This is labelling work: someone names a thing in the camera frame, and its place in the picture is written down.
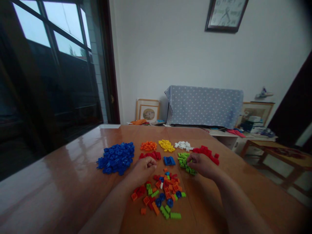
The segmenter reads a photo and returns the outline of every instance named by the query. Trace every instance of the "sky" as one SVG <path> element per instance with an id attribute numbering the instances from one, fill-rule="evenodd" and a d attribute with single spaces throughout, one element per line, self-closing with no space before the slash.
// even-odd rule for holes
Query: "sky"
<path id="1" fill-rule="evenodd" d="M 36 12 L 39 12 L 39 8 L 36 1 L 32 0 L 20 0 Z M 82 33 L 79 24 L 77 7 L 72 3 L 56 3 L 56 2 L 44 2 L 45 10 L 48 16 L 48 19 L 68 32 L 71 36 L 76 38 L 78 41 L 83 43 Z M 28 13 L 21 7 L 14 4 L 16 14 L 20 20 L 24 35 L 27 39 L 34 42 L 40 43 L 42 45 L 50 47 L 48 37 L 44 28 L 43 22 L 32 14 Z M 90 46 L 89 32 L 87 28 L 85 12 L 81 10 L 82 19 L 84 23 L 84 30 L 87 39 L 87 45 Z M 66 54 L 70 54 L 70 47 L 75 52 L 77 56 L 80 56 L 80 46 L 76 45 L 72 41 L 63 37 L 62 35 L 55 32 L 55 38 L 58 44 L 58 49 Z"/>

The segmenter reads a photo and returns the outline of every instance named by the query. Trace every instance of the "wall clock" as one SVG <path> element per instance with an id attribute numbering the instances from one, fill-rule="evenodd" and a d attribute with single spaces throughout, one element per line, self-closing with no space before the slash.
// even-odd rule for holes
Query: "wall clock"
<path id="1" fill-rule="evenodd" d="M 248 0 L 211 0 L 206 31 L 236 33 Z"/>

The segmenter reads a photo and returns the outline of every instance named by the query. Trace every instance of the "hand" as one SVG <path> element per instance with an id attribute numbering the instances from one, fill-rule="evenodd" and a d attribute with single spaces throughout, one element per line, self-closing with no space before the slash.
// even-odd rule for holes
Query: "hand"
<path id="1" fill-rule="evenodd" d="M 138 187 L 147 181 L 147 179 L 154 173 L 156 167 L 156 161 L 152 157 L 139 159 L 127 176 L 127 179 L 129 183 Z"/>
<path id="2" fill-rule="evenodd" d="M 215 180 L 215 178 L 223 173 L 223 171 L 204 154 L 192 153 L 188 157 L 187 162 L 190 168 L 198 171 L 199 174 L 208 179 Z"/>

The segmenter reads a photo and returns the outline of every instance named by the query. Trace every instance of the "forearm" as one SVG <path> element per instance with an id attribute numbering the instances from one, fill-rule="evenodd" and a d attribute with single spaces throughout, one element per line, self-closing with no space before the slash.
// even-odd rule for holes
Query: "forearm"
<path id="1" fill-rule="evenodd" d="M 214 178 L 230 233 L 273 233 L 237 183 L 226 173 Z"/>
<path id="2" fill-rule="evenodd" d="M 134 186 L 127 177 L 122 180 L 110 192 L 80 233 L 119 233 L 126 203 Z"/>

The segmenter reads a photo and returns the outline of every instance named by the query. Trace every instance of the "polka dot cloth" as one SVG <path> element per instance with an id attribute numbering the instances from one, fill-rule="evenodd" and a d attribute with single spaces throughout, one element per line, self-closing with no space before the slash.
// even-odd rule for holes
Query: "polka dot cloth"
<path id="1" fill-rule="evenodd" d="M 233 129 L 243 105 L 243 91 L 171 85 L 165 94 L 169 124 L 222 126 Z"/>

